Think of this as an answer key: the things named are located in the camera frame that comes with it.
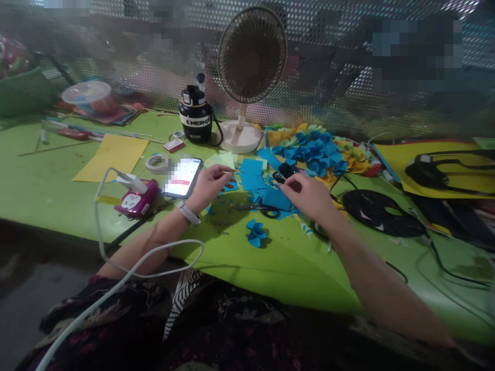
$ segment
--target green tablecloth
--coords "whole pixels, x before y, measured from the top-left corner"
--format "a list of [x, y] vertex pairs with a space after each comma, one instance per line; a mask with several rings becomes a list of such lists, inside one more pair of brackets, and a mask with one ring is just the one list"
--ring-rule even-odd
[[[83, 120], [69, 121], [100, 130], [107, 129]], [[96, 240], [93, 199], [97, 184], [73, 182], [72, 178], [95, 154], [99, 144], [18, 157], [17, 154], [34, 149], [39, 129], [38, 120], [26, 119], [22, 125], [0, 133], [0, 217]], [[152, 134], [154, 140], [167, 142], [169, 134], [177, 129], [181, 129], [177, 116], [158, 117], [156, 112], [148, 112], [124, 130]], [[51, 134], [49, 140], [49, 146], [73, 143], [73, 140], [55, 134]], [[159, 176], [152, 175], [144, 167], [146, 158], [153, 153], [164, 153], [164, 149], [160, 144], [150, 142], [133, 173], [142, 179], [155, 178], [161, 182]], [[213, 153], [214, 150], [208, 146], [187, 143], [185, 148], [172, 156], [191, 154], [206, 160]], [[351, 177], [359, 188], [387, 194], [404, 209], [414, 207], [408, 197], [381, 179]], [[336, 193], [341, 195], [348, 189], [350, 186], [343, 180], [337, 184]], [[105, 185], [103, 194], [120, 198], [124, 191], [121, 185], [109, 183]], [[247, 202], [248, 195], [239, 190], [226, 193], [223, 197], [232, 198], [235, 202]], [[253, 211], [229, 213], [228, 202], [223, 205], [216, 203], [213, 209], [215, 215], [205, 213], [203, 222], [198, 227], [189, 228], [183, 236], [205, 242], [205, 252], [197, 268], [285, 303], [344, 313], [362, 311], [335, 252], [327, 254], [325, 243], [316, 235], [309, 239], [303, 234], [298, 221], [290, 217], [282, 221], [270, 220]], [[146, 223], [141, 230], [155, 223], [166, 212]], [[112, 206], [101, 205], [100, 213], [105, 242], [111, 242], [135, 223], [119, 217]], [[269, 230], [266, 248], [257, 249], [247, 242], [245, 235], [248, 230], [245, 226], [251, 219], [264, 223]], [[448, 324], [454, 336], [495, 343], [495, 322], [488, 312], [486, 289], [442, 274], [433, 254], [419, 239], [406, 239], [407, 246], [402, 246], [393, 238], [354, 220], [351, 223], [374, 251], [408, 277], [409, 286]], [[482, 251], [439, 235], [435, 235], [434, 239], [444, 265], [452, 272], [471, 278], [491, 277], [491, 268], [485, 264]], [[173, 255], [192, 260], [197, 252], [197, 246], [184, 245], [175, 248]]]

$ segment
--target phone screen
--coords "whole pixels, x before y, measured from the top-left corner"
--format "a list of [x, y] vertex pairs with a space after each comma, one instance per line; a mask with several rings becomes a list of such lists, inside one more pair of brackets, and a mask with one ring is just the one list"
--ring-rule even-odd
[[167, 174], [162, 192], [176, 196], [186, 196], [200, 165], [200, 159], [180, 159], [175, 163], [173, 171]]

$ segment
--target floor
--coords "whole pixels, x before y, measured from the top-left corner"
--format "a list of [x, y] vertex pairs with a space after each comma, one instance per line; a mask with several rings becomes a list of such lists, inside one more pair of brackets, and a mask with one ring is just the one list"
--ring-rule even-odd
[[[0, 364], [11, 371], [41, 340], [40, 318], [103, 262], [94, 241], [1, 221], [0, 236]], [[173, 291], [177, 277], [160, 283]]]

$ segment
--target white wristwatch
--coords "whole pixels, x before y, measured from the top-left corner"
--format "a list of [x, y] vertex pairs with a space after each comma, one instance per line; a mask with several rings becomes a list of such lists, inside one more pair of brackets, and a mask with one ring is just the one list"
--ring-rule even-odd
[[192, 211], [187, 207], [184, 201], [179, 202], [177, 204], [177, 208], [184, 216], [184, 218], [190, 221], [192, 225], [198, 225], [199, 223], [201, 223], [201, 219], [192, 213]]

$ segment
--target fan stand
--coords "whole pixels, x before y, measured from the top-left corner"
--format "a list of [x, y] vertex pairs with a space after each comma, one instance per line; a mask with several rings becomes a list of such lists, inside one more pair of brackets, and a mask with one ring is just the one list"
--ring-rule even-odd
[[253, 124], [246, 121], [247, 105], [241, 105], [237, 120], [224, 121], [220, 124], [223, 131], [223, 142], [220, 144], [224, 150], [234, 154], [251, 152], [258, 147], [261, 133]]

